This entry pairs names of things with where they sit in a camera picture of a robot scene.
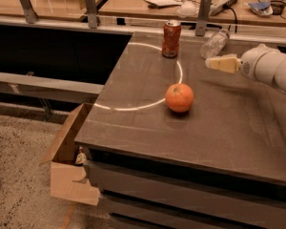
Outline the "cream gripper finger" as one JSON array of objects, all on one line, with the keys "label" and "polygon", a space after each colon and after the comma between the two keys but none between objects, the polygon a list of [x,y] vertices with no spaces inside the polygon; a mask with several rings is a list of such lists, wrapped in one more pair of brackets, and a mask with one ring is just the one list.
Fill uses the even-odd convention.
[{"label": "cream gripper finger", "polygon": [[235,53],[230,53],[213,57],[213,59],[218,59],[218,60],[224,58],[237,58],[237,55]]},{"label": "cream gripper finger", "polygon": [[227,61],[224,59],[208,58],[205,61],[206,67],[213,70],[225,71]]}]

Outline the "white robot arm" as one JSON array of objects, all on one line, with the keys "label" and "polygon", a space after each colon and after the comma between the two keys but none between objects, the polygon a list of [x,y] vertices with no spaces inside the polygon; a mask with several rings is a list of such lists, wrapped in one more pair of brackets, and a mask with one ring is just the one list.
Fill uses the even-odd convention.
[{"label": "white robot arm", "polygon": [[247,78],[264,83],[286,94],[286,53],[259,44],[238,58],[235,54],[209,57],[208,69],[225,73],[241,73]]}]

